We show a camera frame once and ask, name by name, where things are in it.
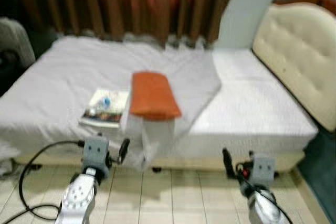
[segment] book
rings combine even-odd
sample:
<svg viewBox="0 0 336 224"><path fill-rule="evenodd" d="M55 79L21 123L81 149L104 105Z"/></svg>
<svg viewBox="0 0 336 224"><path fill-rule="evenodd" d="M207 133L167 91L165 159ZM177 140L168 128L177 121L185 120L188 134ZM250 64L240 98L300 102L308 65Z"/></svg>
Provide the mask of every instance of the book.
<svg viewBox="0 0 336 224"><path fill-rule="evenodd" d="M91 98L80 124L118 128L129 91L97 89Z"/></svg>

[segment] pillow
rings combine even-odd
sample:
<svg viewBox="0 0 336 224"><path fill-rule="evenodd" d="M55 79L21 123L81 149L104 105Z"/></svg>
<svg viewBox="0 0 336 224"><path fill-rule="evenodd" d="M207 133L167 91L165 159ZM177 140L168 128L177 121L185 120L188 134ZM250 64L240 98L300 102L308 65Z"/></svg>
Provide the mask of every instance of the pillow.
<svg viewBox="0 0 336 224"><path fill-rule="evenodd" d="M170 120L181 116L166 76L154 72L138 72L132 78L130 112L148 120Z"/></svg>

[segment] headboard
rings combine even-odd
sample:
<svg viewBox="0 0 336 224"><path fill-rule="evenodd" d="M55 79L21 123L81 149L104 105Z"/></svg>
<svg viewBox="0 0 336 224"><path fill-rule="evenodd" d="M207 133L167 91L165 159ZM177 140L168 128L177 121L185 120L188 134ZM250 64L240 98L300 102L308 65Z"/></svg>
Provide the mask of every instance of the headboard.
<svg viewBox="0 0 336 224"><path fill-rule="evenodd" d="M336 128L335 7L336 0L276 0L253 43L256 56L329 131Z"/></svg>

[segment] curtain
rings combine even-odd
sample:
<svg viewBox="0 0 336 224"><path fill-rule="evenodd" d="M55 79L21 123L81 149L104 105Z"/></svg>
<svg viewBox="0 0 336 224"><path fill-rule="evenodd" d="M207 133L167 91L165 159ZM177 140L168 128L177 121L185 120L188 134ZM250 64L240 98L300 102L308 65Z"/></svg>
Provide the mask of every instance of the curtain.
<svg viewBox="0 0 336 224"><path fill-rule="evenodd" d="M55 27L80 35L91 29L101 39L126 33L150 35L165 44L169 35L191 43L218 38L229 0L20 0L33 29Z"/></svg>

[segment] black cable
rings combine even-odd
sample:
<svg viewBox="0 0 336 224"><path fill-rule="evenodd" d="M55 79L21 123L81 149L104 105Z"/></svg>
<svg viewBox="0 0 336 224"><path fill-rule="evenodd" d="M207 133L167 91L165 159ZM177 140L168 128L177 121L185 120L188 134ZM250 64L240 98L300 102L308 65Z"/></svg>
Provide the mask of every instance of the black cable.
<svg viewBox="0 0 336 224"><path fill-rule="evenodd" d="M57 206L51 205L51 204L42 204L42 205L33 206L29 209L26 209L26 210L23 210L22 212L19 212L15 216L12 216L10 219L6 220L3 224L8 224L8 223L12 222L13 220L15 220L16 218L20 217L21 215L24 215L25 213L30 212L30 211L32 211L36 208L40 208L40 207L55 207L55 208L58 209Z"/></svg>
<svg viewBox="0 0 336 224"><path fill-rule="evenodd" d="M258 188L256 188L254 185L252 185L243 175L240 175L240 178L249 186L252 188L252 190L256 191L257 193L259 193L260 195L262 195L264 198L266 198L269 202L271 202L274 206L276 206L280 212L283 213L283 215L285 215L285 217L287 218L289 224L293 224L293 222L291 221L291 219L289 218L289 216L287 215L287 213L278 206L278 204L276 202L274 202L273 200L269 199L266 195L264 195Z"/></svg>
<svg viewBox="0 0 336 224"><path fill-rule="evenodd" d="M44 152L45 150L55 146L55 145L61 145L61 144L76 144L80 147L83 147L84 146L84 141L61 141L61 142L56 142L56 143L53 143L53 144L49 144L47 145L46 147L42 148L38 153L36 153L34 155L34 157L32 157L32 159L28 162L28 164L26 164L26 166L24 167L21 175L20 175L20 180L19 180L19 194L20 194L20 200L22 202L22 204L25 206L26 208L26 212L30 211L33 215L35 215L36 217L39 217L43 220L56 220L56 218L47 218L47 217L44 217L44 216L41 216L37 213L35 213L33 210L36 208L36 207L29 207L24 196L23 196L23 190L22 190L22 187L23 187L23 179L25 177L25 174L26 172L28 171L28 169L31 167L33 161L42 153ZM52 205L52 204L48 204L48 206L50 207L55 207L57 208L58 211L60 211L59 207L56 206L56 205Z"/></svg>

